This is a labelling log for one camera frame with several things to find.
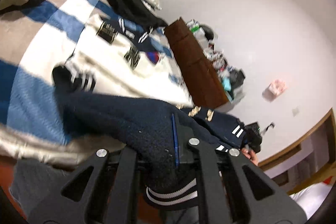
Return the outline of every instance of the triangular cutout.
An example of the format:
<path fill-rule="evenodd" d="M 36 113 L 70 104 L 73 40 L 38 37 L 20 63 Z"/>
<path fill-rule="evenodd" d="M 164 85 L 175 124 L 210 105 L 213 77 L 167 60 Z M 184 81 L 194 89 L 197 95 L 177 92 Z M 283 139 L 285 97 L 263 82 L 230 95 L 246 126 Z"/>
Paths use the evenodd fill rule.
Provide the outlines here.
<path fill-rule="evenodd" d="M 258 177 L 258 175 L 254 173 L 247 165 L 243 166 L 243 171 L 256 200 L 262 200 L 274 194 L 271 187 L 269 187 L 260 177 Z"/>
<path fill-rule="evenodd" d="M 78 174 L 61 192 L 61 195 L 75 202 L 79 202 L 83 196 L 85 187 L 93 172 L 93 166 L 88 167 Z"/>

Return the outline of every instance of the blue and white checkered bedspread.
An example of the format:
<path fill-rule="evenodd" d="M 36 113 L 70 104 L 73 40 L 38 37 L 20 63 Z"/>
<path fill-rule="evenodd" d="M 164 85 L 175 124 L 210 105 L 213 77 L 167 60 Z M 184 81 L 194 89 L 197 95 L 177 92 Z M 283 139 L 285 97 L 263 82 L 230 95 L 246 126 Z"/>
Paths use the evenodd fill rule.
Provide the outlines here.
<path fill-rule="evenodd" d="M 51 72 L 73 52 L 93 14 L 118 18 L 106 0 L 46 0 L 0 16 L 0 123 L 66 144 Z"/>

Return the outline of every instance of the silver screw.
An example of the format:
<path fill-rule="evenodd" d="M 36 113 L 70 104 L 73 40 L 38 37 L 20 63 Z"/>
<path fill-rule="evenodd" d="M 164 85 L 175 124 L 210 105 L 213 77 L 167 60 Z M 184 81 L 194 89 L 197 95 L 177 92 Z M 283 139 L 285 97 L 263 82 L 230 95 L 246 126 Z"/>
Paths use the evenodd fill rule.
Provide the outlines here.
<path fill-rule="evenodd" d="M 234 157 L 238 157 L 239 154 L 240 154 L 239 150 L 236 149 L 236 148 L 231 148 L 231 149 L 229 150 L 229 153 L 230 153 L 231 156 L 234 156 Z"/>
<path fill-rule="evenodd" d="M 189 139 L 189 143 L 190 143 L 191 145 L 199 145 L 199 144 L 200 144 L 200 141 L 199 141 L 199 139 L 197 139 L 197 138 L 191 138 L 191 139 Z"/>
<path fill-rule="evenodd" d="M 105 157 L 107 155 L 107 151 L 105 149 L 99 149 L 96 155 L 100 158 Z"/>

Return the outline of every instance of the hand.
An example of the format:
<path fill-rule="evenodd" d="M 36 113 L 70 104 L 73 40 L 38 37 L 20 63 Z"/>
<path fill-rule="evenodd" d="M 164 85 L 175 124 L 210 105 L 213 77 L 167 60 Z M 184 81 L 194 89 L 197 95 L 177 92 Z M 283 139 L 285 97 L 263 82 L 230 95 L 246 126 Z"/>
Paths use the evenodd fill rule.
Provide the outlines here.
<path fill-rule="evenodd" d="M 246 158 L 248 158 L 256 166 L 258 166 L 258 164 L 259 164 L 258 157 L 257 157 L 256 153 L 252 149 L 247 150 L 246 148 L 243 148 L 241 150 L 241 152 L 245 155 Z"/>

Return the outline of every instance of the wall outlet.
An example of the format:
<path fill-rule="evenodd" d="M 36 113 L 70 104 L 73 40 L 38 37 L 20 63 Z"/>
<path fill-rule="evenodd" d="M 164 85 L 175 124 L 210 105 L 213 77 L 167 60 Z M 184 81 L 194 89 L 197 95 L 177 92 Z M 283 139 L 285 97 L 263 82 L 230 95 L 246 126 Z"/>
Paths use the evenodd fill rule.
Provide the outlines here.
<path fill-rule="evenodd" d="M 292 109 L 292 113 L 293 113 L 293 117 L 295 117 L 296 115 L 298 115 L 300 113 L 299 107 L 297 106 L 296 108 Z"/>

